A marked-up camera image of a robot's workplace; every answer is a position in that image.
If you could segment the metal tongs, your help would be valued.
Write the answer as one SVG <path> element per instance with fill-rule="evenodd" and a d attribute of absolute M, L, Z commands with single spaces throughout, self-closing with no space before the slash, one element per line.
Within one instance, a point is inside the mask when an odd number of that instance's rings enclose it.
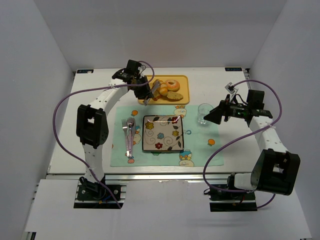
<path fill-rule="evenodd" d="M 150 89 L 150 94 L 148 94 L 145 99 L 143 100 L 143 105 L 147 106 L 150 99 L 154 98 L 154 93 L 156 92 L 156 90 L 161 86 L 160 80 L 156 79 L 153 82 L 152 88 Z"/>

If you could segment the croissant bread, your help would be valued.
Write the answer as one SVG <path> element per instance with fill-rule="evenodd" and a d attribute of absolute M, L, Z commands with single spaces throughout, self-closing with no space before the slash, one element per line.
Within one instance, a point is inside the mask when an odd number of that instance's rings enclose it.
<path fill-rule="evenodd" d="M 167 86 L 167 84 L 164 81 L 157 79 L 153 83 L 153 87 L 156 85 L 156 83 L 158 83 L 158 88 L 156 89 L 156 92 L 158 94 L 160 94 L 161 96 L 167 96 L 167 94 L 168 94 L 168 86 Z"/>

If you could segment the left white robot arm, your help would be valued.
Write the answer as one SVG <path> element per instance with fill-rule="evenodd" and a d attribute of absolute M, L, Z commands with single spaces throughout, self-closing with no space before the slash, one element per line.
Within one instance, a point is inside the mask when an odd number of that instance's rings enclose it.
<path fill-rule="evenodd" d="M 148 100 L 154 95 L 148 78 L 143 74 L 145 61 L 128 60 L 125 68 L 111 77 L 106 89 L 88 105 L 77 109 L 76 135 L 82 144 L 87 164 L 84 178 L 91 183 L 100 183 L 105 177 L 102 165 L 102 148 L 109 135 L 107 116 L 115 104 L 129 91 L 139 100 Z"/>

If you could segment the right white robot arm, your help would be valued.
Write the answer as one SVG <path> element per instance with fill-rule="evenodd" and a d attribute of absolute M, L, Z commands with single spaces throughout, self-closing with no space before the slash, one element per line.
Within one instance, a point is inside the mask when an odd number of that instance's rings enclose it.
<path fill-rule="evenodd" d="M 264 95 L 264 91 L 249 90 L 246 104 L 237 103 L 227 95 L 204 116 L 204 120 L 217 125 L 231 117 L 243 119 L 260 149 L 252 172 L 231 174 L 226 188 L 222 188 L 221 192 L 240 194 L 262 191 L 289 196 L 293 191 L 301 160 L 281 142 L 271 112 L 264 109 Z"/>

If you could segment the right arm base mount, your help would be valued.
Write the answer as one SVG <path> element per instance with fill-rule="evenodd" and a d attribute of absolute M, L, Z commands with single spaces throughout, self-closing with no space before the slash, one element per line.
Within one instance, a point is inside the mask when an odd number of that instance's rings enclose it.
<path fill-rule="evenodd" d="M 258 210 L 256 196 L 253 192 L 226 192 L 208 187 L 203 194 L 209 196 L 211 212 L 255 212 Z"/>

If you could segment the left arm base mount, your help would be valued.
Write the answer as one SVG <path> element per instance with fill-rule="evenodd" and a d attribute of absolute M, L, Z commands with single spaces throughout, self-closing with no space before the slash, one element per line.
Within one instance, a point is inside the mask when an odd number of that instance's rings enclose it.
<path fill-rule="evenodd" d="M 112 209 L 119 210 L 126 198 L 127 186 L 115 182 L 105 183 L 112 194 L 97 182 L 90 182 L 83 176 L 78 180 L 74 209 Z"/>

